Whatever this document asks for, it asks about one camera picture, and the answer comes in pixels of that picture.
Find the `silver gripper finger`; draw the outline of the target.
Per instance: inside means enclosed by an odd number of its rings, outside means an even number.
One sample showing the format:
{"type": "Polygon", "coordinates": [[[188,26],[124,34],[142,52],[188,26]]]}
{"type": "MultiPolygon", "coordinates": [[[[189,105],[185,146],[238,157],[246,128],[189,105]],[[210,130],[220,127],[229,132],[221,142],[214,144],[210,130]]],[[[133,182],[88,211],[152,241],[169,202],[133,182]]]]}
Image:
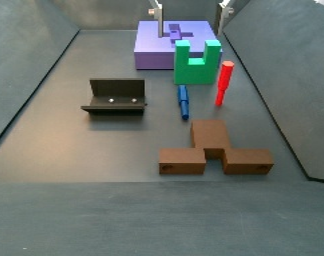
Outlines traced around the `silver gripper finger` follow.
{"type": "Polygon", "coordinates": [[[222,0],[222,2],[218,4],[218,7],[220,7],[218,33],[222,33],[225,20],[234,13],[233,3],[234,3],[234,0],[222,0]]]}
{"type": "Polygon", "coordinates": [[[158,36],[164,36],[164,5],[158,0],[149,0],[152,8],[149,9],[149,15],[158,21],[158,36]]]}

